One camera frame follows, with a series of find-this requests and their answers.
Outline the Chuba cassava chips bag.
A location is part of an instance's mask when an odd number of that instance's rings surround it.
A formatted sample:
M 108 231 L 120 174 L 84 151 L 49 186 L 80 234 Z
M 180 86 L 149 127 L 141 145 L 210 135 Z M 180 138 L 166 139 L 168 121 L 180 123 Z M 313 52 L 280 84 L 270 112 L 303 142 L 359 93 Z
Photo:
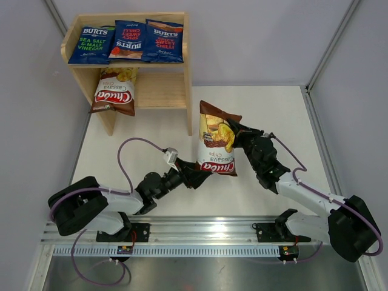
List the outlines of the Chuba cassava chips bag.
M 89 113 L 113 110 L 135 116 L 135 82 L 139 68 L 102 68 Z
M 241 115 L 227 113 L 208 102 L 199 102 L 199 144 L 196 169 L 236 176 L 233 143 L 235 134 L 228 119 L 240 122 Z

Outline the Burts spicy chilli bag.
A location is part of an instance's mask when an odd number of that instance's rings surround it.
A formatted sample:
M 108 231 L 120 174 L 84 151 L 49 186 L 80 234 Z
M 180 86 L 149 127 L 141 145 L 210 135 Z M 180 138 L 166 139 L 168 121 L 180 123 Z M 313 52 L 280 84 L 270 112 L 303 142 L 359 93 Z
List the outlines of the Burts spicy chilli bag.
M 140 61 L 146 38 L 146 25 L 136 21 L 115 21 L 115 39 L 109 59 Z
M 182 24 L 146 19 L 145 27 L 146 36 L 141 61 L 183 63 Z

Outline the Burts sea salt vinegar bag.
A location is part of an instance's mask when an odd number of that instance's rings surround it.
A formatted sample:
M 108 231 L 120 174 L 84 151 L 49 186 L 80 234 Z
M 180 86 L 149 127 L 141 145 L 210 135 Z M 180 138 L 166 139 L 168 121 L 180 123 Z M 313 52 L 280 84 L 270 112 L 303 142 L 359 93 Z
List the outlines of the Burts sea salt vinegar bag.
M 84 26 L 68 63 L 92 65 L 109 64 L 109 55 L 114 36 L 114 26 Z

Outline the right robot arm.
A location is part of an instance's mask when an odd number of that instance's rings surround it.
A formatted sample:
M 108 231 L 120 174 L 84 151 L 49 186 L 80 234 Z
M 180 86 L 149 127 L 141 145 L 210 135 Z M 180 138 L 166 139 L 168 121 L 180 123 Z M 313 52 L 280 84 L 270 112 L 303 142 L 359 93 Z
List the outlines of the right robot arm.
M 305 236 L 332 246 L 339 256 L 349 262 L 361 256 L 378 256 L 383 252 L 381 232 L 366 203 L 353 195 L 344 198 L 322 192 L 298 176 L 306 172 L 303 163 L 293 170 L 277 159 L 273 133 L 253 129 L 232 119 L 228 120 L 235 134 L 233 148 L 241 148 L 261 186 L 277 195 L 296 201 L 312 211 L 312 216 L 289 209 L 276 219 L 275 233 L 282 240 Z

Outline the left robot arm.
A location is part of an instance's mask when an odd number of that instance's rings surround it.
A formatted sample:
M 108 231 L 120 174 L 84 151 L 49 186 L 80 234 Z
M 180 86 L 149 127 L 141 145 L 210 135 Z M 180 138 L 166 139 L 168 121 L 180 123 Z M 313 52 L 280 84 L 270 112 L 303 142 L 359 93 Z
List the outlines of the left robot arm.
M 131 222 L 130 217 L 149 213 L 156 208 L 156 200 L 180 185 L 197 189 L 210 175 L 192 162 L 177 159 L 163 175 L 146 174 L 133 191 L 104 187 L 87 176 L 48 199 L 49 216 L 61 236 L 89 230 L 96 232 L 99 243 L 146 242 L 143 231 L 149 227 Z

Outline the wooden two-tier shelf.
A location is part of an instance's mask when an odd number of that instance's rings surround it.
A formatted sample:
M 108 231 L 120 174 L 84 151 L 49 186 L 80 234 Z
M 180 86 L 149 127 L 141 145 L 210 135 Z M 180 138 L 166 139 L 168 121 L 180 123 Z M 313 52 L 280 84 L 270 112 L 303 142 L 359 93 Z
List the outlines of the wooden two-tier shelf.
M 85 26 L 99 27 L 114 25 L 116 20 L 144 22 L 153 19 L 175 22 L 183 26 L 182 63 L 147 63 L 136 61 L 113 61 L 115 68 L 138 67 L 135 82 L 135 107 L 137 109 L 184 109 L 186 110 L 187 132 L 192 135 L 192 74 L 190 63 L 190 29 L 187 12 L 149 13 L 100 13 L 79 14 L 67 30 L 61 44 L 61 55 L 69 61 L 81 30 Z

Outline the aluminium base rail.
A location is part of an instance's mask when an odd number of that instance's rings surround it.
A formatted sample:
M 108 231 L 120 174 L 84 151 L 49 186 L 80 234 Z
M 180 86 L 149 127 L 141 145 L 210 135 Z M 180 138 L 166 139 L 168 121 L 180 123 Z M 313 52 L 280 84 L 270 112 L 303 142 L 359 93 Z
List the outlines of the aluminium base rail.
M 150 224 L 147 242 L 140 242 L 137 234 L 137 246 L 194 246 L 194 245 L 258 245 L 255 223 L 270 223 L 275 216 L 136 216 L 131 222 Z M 42 245 L 71 245 L 78 233 L 60 236 L 53 222 L 44 227 L 40 239 Z M 97 231 L 87 230 L 80 237 L 79 245 L 127 245 L 132 242 L 97 242 Z

